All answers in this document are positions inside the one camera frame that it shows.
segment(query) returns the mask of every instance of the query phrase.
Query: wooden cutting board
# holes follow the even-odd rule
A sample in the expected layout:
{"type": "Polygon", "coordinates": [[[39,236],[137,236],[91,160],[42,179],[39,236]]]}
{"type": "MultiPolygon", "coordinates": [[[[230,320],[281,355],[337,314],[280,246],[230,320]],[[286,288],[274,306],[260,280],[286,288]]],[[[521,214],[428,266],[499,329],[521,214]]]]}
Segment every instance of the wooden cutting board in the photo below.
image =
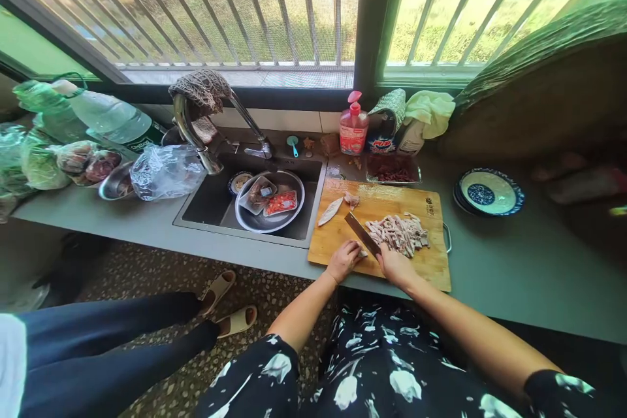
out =
{"type": "MultiPolygon", "coordinates": [[[[395,187],[372,183],[327,178],[318,208],[317,221],[330,203],[344,196],[344,191],[358,195],[359,205],[353,214],[361,225],[366,221],[381,220],[387,215],[398,214],[404,218],[404,212],[411,212],[421,220],[423,228],[429,231],[431,248],[416,251],[411,262],[416,272],[441,291],[451,291],[449,258],[446,254],[442,226],[442,206],[440,195],[431,191],[420,191],[405,187],[395,187]]],[[[338,213],[322,227],[315,226],[308,259],[312,263],[327,265],[331,255],[346,240],[358,240],[348,223],[344,220],[350,206],[342,203],[338,213]]],[[[372,253],[359,262],[355,271],[371,276],[384,277],[379,263],[372,253]]]]}

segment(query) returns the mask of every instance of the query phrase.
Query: gray countertop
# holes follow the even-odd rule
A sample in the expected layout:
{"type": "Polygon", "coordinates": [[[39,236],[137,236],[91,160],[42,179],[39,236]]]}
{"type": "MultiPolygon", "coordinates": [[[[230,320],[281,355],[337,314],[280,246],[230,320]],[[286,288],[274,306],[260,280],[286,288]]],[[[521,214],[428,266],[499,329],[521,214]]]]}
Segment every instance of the gray countertop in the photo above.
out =
{"type": "MultiPolygon", "coordinates": [[[[627,276],[562,223],[520,170],[504,168],[526,193],[512,217],[483,219],[459,209],[453,185],[468,165],[419,155],[423,189],[442,197],[451,229],[451,295],[481,313],[537,327],[627,344],[627,276]]],[[[185,198],[160,202],[102,201],[97,191],[69,187],[23,204],[14,217],[74,231],[315,279],[321,266],[307,249],[172,225],[185,198]]],[[[385,280],[352,274],[346,286],[404,297],[385,280]]]]}

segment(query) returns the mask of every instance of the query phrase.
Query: yellow cloth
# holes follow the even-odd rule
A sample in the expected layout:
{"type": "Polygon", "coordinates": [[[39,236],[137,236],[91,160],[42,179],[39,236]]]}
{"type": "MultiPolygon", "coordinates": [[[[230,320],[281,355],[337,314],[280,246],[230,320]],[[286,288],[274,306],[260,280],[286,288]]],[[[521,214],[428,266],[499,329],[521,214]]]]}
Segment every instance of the yellow cloth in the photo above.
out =
{"type": "Polygon", "coordinates": [[[448,129],[454,109],[455,102],[448,93],[419,91],[407,101],[404,123],[409,124],[412,119],[423,122],[423,138],[435,138],[448,129]]]}

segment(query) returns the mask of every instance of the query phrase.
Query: black sink basin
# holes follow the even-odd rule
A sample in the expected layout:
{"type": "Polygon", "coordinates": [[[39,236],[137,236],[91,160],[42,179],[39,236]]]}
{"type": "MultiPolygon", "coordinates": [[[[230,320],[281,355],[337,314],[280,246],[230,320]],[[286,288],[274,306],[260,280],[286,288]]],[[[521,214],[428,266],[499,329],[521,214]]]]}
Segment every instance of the black sink basin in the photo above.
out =
{"type": "Polygon", "coordinates": [[[263,159],[245,153],[221,153],[218,158],[224,169],[220,174],[204,179],[181,209],[174,221],[175,225],[296,246],[301,245],[297,242],[305,242],[311,237],[315,218],[314,206],[317,208],[324,182],[326,169],[324,161],[275,158],[268,164],[263,159]],[[235,217],[235,197],[228,190],[229,180],[240,171],[258,174],[272,169],[273,165],[291,171],[302,180],[305,188],[302,210],[288,226],[277,232],[272,234],[248,232],[235,217]]]}

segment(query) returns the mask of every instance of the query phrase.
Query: slipper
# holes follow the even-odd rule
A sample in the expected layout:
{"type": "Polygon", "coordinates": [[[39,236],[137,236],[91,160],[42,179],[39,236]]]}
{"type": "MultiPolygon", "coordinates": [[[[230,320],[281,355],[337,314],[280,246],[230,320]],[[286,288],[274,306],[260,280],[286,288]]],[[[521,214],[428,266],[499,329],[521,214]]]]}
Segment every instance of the slipper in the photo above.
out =
{"type": "Polygon", "coordinates": [[[202,311],[201,313],[202,316],[207,316],[213,313],[220,299],[222,299],[224,297],[224,294],[229,292],[229,289],[233,286],[233,284],[235,284],[235,279],[236,279],[235,271],[227,270],[227,271],[224,271],[216,279],[213,280],[213,282],[209,285],[207,290],[204,292],[202,296],[202,302],[204,302],[204,299],[207,297],[207,294],[209,293],[209,291],[213,292],[216,298],[214,299],[213,304],[211,304],[208,308],[205,308],[202,311]],[[233,275],[233,279],[231,281],[227,281],[224,278],[224,275],[226,273],[231,273],[233,275]]]}
{"type": "Polygon", "coordinates": [[[229,317],[231,318],[231,327],[229,329],[229,332],[227,334],[218,336],[218,338],[226,338],[227,336],[244,332],[248,330],[250,327],[252,327],[257,321],[257,306],[249,305],[246,307],[242,307],[237,312],[234,312],[231,315],[227,315],[226,317],[222,317],[220,320],[216,322],[216,324],[219,325],[220,322],[222,322],[224,319],[227,319],[229,317]],[[254,310],[253,319],[251,320],[250,323],[247,323],[246,322],[246,310],[250,308],[254,310]]]}

